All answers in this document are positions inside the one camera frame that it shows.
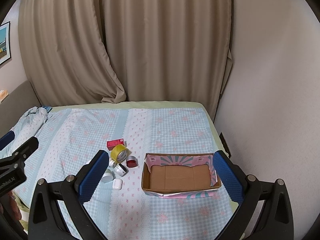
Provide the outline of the mint green cream jar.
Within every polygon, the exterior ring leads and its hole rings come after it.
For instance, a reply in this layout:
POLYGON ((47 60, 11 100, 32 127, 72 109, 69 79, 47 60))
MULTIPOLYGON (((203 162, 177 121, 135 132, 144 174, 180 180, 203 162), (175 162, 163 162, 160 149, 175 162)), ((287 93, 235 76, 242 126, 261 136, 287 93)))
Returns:
POLYGON ((114 175, 111 170, 107 169, 101 178, 102 183, 110 183, 114 180, 114 175))

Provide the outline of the white earbuds case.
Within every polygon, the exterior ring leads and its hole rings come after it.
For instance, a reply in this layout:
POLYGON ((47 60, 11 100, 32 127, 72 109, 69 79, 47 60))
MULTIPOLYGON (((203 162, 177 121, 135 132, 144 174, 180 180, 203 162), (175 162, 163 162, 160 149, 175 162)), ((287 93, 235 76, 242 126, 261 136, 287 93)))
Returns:
POLYGON ((123 187, 123 181, 121 179, 114 179, 112 183, 112 189, 114 190, 121 190, 123 187))

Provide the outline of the black and white small jar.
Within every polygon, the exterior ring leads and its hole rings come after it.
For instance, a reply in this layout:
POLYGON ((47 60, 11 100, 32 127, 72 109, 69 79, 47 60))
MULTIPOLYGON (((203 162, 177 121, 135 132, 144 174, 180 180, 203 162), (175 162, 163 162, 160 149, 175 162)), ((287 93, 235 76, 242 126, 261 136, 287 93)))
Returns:
POLYGON ((116 174, 118 174, 119 176, 123 177, 128 173, 128 170, 125 166, 123 166, 122 164, 117 164, 114 167, 114 171, 116 172, 116 174))

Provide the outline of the yellow tape roll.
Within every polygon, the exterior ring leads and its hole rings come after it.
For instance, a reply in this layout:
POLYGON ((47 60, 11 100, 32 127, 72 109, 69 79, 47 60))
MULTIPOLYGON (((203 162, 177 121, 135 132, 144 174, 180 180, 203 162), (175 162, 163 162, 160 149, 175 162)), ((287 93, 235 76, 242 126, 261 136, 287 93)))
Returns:
POLYGON ((111 151, 111 159, 116 163, 122 163, 129 155, 129 150, 125 145, 116 145, 111 151))

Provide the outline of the white pill bottle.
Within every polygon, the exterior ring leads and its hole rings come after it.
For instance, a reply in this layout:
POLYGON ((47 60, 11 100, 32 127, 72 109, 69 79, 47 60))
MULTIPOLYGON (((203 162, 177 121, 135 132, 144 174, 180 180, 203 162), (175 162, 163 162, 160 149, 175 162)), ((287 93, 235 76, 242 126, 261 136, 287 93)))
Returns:
POLYGON ((110 168, 115 168, 116 165, 117 165, 117 162, 110 158, 110 159, 109 159, 108 166, 109 166, 110 168))

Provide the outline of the crumpled light blue cloth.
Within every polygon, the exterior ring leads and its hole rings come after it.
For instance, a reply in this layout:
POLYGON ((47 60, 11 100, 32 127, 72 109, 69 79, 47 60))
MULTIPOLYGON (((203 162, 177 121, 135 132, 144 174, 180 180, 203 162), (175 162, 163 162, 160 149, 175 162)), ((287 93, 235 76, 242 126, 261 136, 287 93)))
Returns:
POLYGON ((31 107, 18 120, 14 127, 15 135, 34 136, 46 123, 51 106, 31 107))

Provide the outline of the grey sofa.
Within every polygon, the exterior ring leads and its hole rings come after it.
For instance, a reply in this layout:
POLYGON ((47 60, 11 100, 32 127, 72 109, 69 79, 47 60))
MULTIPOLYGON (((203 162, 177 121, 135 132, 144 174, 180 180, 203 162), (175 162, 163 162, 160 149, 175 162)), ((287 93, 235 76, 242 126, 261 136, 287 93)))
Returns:
POLYGON ((41 103, 29 81, 19 85, 0 105, 0 136, 7 134, 19 118, 30 108, 41 103))

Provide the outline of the red rectangular carton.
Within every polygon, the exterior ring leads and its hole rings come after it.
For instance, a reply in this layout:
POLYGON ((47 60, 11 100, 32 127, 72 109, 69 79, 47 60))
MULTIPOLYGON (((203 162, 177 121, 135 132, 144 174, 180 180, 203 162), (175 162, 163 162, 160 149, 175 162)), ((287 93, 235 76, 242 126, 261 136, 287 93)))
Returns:
POLYGON ((113 150, 117 145, 125 145, 124 139, 114 139, 106 142, 106 147, 109 151, 113 150))

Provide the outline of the red jar with silver lid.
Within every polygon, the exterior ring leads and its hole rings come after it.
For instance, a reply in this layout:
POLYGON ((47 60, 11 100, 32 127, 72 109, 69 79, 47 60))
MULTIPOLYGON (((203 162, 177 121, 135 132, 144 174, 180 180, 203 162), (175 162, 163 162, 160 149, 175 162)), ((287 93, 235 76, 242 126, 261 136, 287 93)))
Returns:
POLYGON ((138 166, 138 160, 135 156, 129 155, 126 159, 126 166, 128 168, 134 168, 138 166))

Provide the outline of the cardboard box with pink lining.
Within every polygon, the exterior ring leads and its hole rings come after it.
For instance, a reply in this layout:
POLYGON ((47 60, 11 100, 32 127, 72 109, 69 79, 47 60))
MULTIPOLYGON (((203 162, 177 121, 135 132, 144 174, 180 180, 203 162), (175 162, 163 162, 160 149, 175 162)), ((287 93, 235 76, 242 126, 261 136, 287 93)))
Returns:
POLYGON ((161 198, 204 198, 222 185, 212 153, 147 153, 142 172, 142 190, 161 198))

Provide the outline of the beige curtain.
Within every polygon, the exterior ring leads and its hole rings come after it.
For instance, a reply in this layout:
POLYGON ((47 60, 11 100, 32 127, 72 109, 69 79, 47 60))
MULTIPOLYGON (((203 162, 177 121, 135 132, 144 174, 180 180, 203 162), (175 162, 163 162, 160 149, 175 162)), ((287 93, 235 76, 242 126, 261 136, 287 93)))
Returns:
POLYGON ((192 101, 215 116, 232 0, 21 0, 23 66, 51 106, 192 101))

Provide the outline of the framed picture on wall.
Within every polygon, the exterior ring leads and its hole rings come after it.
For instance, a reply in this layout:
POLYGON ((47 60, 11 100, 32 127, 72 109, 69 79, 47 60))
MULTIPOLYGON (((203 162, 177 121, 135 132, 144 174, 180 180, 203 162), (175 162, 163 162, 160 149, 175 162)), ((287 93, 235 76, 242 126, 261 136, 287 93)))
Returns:
POLYGON ((0 64, 10 58, 10 22, 7 22, 0 27, 0 64))

